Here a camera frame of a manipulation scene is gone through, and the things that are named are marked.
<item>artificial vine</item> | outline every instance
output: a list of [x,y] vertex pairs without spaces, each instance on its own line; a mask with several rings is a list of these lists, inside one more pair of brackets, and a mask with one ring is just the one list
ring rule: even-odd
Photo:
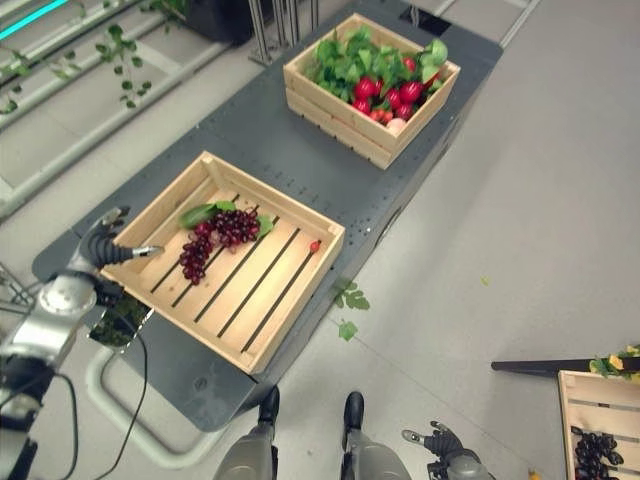
[[[338,308],[344,308],[345,305],[350,309],[356,310],[369,310],[371,308],[369,300],[364,296],[364,292],[358,289],[358,284],[355,282],[348,282],[341,287],[340,293],[335,296],[333,303]],[[358,333],[356,324],[352,321],[345,322],[342,319],[338,326],[338,336],[348,342],[356,333]]]
[[[164,16],[164,29],[168,33],[171,25],[180,25],[186,20],[188,0],[150,0],[140,6],[142,12],[158,12]],[[80,0],[72,0],[78,9],[78,17],[84,18],[87,15],[86,7]],[[108,9],[120,6],[122,0],[104,0],[102,7]],[[114,74],[118,77],[122,94],[120,101],[127,108],[136,108],[140,99],[149,91],[152,84],[149,80],[136,82],[133,79],[132,69],[141,68],[144,64],[142,58],[135,54],[137,45],[135,40],[125,40],[123,38],[122,27],[112,24],[106,31],[107,40],[105,43],[97,43],[96,50],[100,54],[103,63],[115,63]],[[0,44],[0,50],[11,53],[11,62],[0,67],[0,78],[28,77],[34,72],[34,66],[43,63],[60,80],[68,81],[82,69],[74,63],[76,54],[73,50],[67,51],[60,58],[50,61],[45,58],[29,59],[20,51]],[[15,83],[3,94],[4,101],[0,100],[0,115],[9,115],[19,108],[17,95],[22,93],[22,85]]]
[[626,380],[630,380],[633,383],[640,384],[640,372],[623,372],[624,364],[623,358],[640,357],[640,345],[627,345],[627,347],[618,352],[612,353],[606,358],[596,356],[589,362],[589,370],[592,373],[599,373],[605,378],[608,377],[623,377]]
[[121,80],[120,101],[124,102],[127,108],[136,108],[137,101],[151,88],[151,82],[149,80],[135,82],[133,79],[132,67],[141,68],[144,62],[135,54],[138,49],[135,40],[125,40],[122,38],[123,33],[120,25],[111,25],[107,29],[108,43],[96,43],[95,47],[104,63],[116,63],[113,73]]

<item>crate slat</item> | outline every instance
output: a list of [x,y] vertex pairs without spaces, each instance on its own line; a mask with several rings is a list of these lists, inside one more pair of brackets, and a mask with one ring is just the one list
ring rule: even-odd
[[423,49],[382,25],[353,14],[338,25],[335,32],[327,33],[284,65],[287,104],[293,111],[318,125],[336,140],[352,147],[377,167],[386,169],[442,108],[460,73],[460,67],[451,61],[445,63],[441,69],[443,86],[427,99],[398,134],[394,134],[305,76],[318,43],[332,38],[334,34],[343,38],[348,32],[361,26],[369,28],[371,40],[377,45],[390,45],[401,52],[419,52]]
[[[193,286],[178,264],[188,241],[178,218],[189,208],[218,200],[233,200],[239,209],[257,208],[273,220],[274,229],[239,245],[235,253],[214,250],[206,276]],[[138,242],[133,245],[152,241],[165,252],[105,267],[103,273],[234,365],[255,373],[267,365],[343,238],[344,227],[204,152],[116,239]],[[316,240],[321,248],[310,253]]]
[[[611,433],[637,440],[640,438],[640,411],[637,410],[640,385],[619,378],[603,378],[585,372],[561,371],[558,374],[560,404],[565,438],[567,478],[573,479],[575,469],[574,448],[578,441],[571,426],[595,432]],[[628,410],[597,406],[597,404],[633,407]],[[621,467],[640,471],[640,444],[617,438],[616,451],[625,460]],[[616,472],[616,477],[640,480],[640,476]]]

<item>robot leg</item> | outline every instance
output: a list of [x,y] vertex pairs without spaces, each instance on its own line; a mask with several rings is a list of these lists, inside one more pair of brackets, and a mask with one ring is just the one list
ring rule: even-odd
[[362,433],[364,399],[359,392],[347,397],[344,410],[345,451],[341,480],[411,480],[398,455],[386,445],[372,442]]
[[280,392],[274,387],[260,404],[258,425],[229,449],[213,480],[275,480],[278,449],[272,445],[280,407]]

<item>red radish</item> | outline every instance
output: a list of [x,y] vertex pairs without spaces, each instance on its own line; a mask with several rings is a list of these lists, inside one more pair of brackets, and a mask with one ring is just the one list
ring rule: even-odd
[[379,108],[377,108],[369,114],[369,118],[374,122],[379,122],[382,118],[382,115],[384,115],[384,110],[380,110]]
[[411,57],[404,57],[402,63],[406,65],[411,73],[416,71],[416,61]]
[[356,110],[360,110],[365,115],[369,115],[369,113],[371,112],[369,102],[367,102],[363,98],[356,98],[351,105],[353,105],[353,108],[355,108]]
[[407,82],[400,87],[400,100],[411,105],[420,98],[422,84],[420,82]]
[[397,88],[391,88],[385,95],[385,98],[389,100],[389,105],[391,105],[392,110],[395,110],[400,105],[402,105],[402,100],[400,99],[400,92],[398,91]]
[[382,81],[381,78],[379,78],[378,80],[376,80],[376,83],[373,84],[376,87],[375,92],[373,92],[373,94],[377,97],[378,95],[380,95],[380,92],[382,91],[382,86],[384,85],[384,82]]
[[367,100],[376,93],[376,84],[367,77],[360,78],[360,81],[353,87],[353,94],[357,99]]
[[406,103],[404,103],[396,109],[396,117],[398,118],[409,120],[411,118],[411,115],[413,115],[411,105],[407,105]]

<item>black cable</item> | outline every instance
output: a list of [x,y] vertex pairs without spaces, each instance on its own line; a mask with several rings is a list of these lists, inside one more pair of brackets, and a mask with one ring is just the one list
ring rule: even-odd
[[[120,317],[120,319],[127,325],[127,327],[129,327],[129,330],[131,330],[131,333],[133,333],[133,335],[136,334],[137,330],[131,324],[131,322],[129,320],[127,320],[116,309],[111,309],[111,311],[114,312],[116,315],[118,315]],[[147,361],[148,361],[147,346],[144,343],[144,340],[142,339],[142,335],[140,335],[138,333],[137,338],[138,338],[138,340],[140,340],[140,345],[142,346],[142,352],[144,354],[144,357],[143,357],[144,358],[144,373],[143,373],[144,383],[142,385],[142,395],[140,395],[140,401],[138,402],[138,406],[136,407],[136,411],[134,412],[133,417],[131,417],[131,423],[129,424],[129,429],[127,430],[127,433],[124,436],[124,441],[122,442],[122,446],[120,447],[120,452],[118,452],[118,456],[116,457],[115,462],[113,463],[113,465],[111,466],[111,468],[109,470],[104,472],[99,477],[96,477],[94,480],[100,480],[102,478],[105,478],[107,475],[109,475],[111,472],[113,472],[116,469],[116,467],[118,466],[118,463],[120,463],[120,459],[122,458],[122,454],[124,453],[124,449],[127,446],[127,442],[129,441],[129,435],[131,435],[131,430],[133,430],[133,426],[135,425],[136,419],[138,418],[138,413],[140,413],[140,408],[142,407],[142,401],[144,400],[144,396],[147,393]]]
[[69,387],[69,395],[71,396],[71,418],[73,422],[73,458],[71,460],[71,466],[67,474],[60,480],[67,480],[73,475],[78,463],[78,401],[76,398],[76,389],[73,388],[73,382],[64,373],[56,373],[56,377],[61,378],[67,383]]

